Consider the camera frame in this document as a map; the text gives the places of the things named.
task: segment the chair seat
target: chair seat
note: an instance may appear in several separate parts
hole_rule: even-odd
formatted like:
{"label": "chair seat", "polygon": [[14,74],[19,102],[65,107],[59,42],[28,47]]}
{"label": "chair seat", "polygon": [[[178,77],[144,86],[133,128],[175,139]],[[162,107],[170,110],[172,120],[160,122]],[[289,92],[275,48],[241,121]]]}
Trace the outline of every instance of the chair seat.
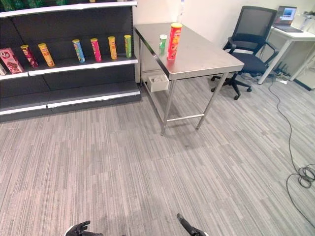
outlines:
{"label": "chair seat", "polygon": [[253,54],[232,53],[232,55],[245,64],[242,72],[263,74],[267,69],[264,62]]}

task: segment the mesh backrest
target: mesh backrest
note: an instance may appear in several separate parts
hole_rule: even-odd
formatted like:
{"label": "mesh backrest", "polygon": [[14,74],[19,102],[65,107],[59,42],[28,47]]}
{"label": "mesh backrest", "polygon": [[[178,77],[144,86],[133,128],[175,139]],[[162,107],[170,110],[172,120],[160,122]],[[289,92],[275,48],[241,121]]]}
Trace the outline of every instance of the mesh backrest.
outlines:
{"label": "mesh backrest", "polygon": [[265,43],[277,11],[255,6],[243,6],[232,39],[238,49],[256,53]]}

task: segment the black shelf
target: black shelf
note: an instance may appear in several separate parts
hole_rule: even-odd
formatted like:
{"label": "black shelf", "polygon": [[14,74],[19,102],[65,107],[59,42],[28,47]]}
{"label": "black shelf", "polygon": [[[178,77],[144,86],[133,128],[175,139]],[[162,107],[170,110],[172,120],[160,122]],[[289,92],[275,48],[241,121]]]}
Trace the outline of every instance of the black shelf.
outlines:
{"label": "black shelf", "polygon": [[84,9],[92,9],[92,8],[127,7],[127,6],[137,6],[137,1],[79,3],[79,4],[62,5],[62,6],[29,8],[29,9],[16,10],[16,11],[0,12],[0,18],[40,14],[40,13],[47,13],[47,12],[57,12],[57,11],[71,11],[71,10],[84,10]]}
{"label": "black shelf", "polygon": [[122,82],[61,89],[0,99],[0,121],[138,101],[136,83]]}
{"label": "black shelf", "polygon": [[[0,121],[141,99],[134,70],[138,60],[126,58],[124,42],[126,34],[133,38],[132,6],[137,2],[84,1],[0,13],[0,48],[11,48],[25,69],[0,76]],[[109,36],[115,36],[116,60],[110,58]],[[102,62],[95,61],[91,38],[98,39]],[[78,61],[73,39],[80,40],[85,63]],[[55,66],[47,66],[39,43],[47,44]],[[30,67],[23,44],[29,45],[39,67]]]}
{"label": "black shelf", "polygon": [[126,58],[124,55],[118,55],[116,60],[112,60],[110,56],[102,55],[102,62],[95,62],[95,59],[92,57],[86,58],[85,63],[80,63],[77,58],[71,59],[62,59],[55,62],[55,66],[48,67],[46,64],[42,63],[37,68],[31,68],[30,66],[25,68],[23,73],[9,74],[0,76],[1,80],[16,79],[28,76],[44,75],[51,73],[60,73],[73,70],[86,70],[86,69],[99,69],[104,67],[136,64],[138,59],[135,56]]}

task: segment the chair base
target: chair base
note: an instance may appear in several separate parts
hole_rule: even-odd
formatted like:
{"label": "chair base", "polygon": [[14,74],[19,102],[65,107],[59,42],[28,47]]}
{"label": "chair base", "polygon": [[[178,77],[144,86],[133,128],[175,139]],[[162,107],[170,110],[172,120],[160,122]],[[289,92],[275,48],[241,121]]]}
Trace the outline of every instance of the chair base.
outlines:
{"label": "chair base", "polygon": [[[247,89],[247,92],[251,92],[251,91],[252,91],[251,86],[249,86],[249,85],[247,85],[247,84],[245,84],[245,83],[243,83],[243,82],[238,81],[238,80],[235,79],[236,76],[237,76],[237,74],[238,74],[238,73],[234,73],[234,75],[232,76],[232,78],[226,79],[225,82],[224,82],[223,85],[222,85],[222,86],[230,85],[230,86],[232,86],[232,87],[234,88],[234,90],[235,90],[236,93],[237,93],[237,95],[234,97],[234,100],[237,100],[237,99],[241,96],[241,93],[240,93],[240,91],[239,91],[239,89],[238,89],[238,87],[237,87],[238,85],[247,87],[247,88],[248,88],[248,89]],[[213,76],[213,77],[211,78],[211,80],[214,81],[215,79],[219,79],[219,78],[220,78],[220,76]],[[212,88],[212,89],[211,89],[211,92],[214,92],[215,89],[216,89],[216,87]]]}

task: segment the blue pringles can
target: blue pringles can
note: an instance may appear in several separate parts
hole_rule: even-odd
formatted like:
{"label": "blue pringles can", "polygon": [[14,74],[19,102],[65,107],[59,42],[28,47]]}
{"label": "blue pringles can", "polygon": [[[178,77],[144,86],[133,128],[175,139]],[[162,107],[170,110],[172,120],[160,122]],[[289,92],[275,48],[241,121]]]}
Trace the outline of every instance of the blue pringles can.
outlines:
{"label": "blue pringles can", "polygon": [[75,52],[78,56],[79,62],[84,63],[85,58],[84,58],[83,51],[81,48],[80,40],[79,39],[73,39],[72,43],[73,43]]}

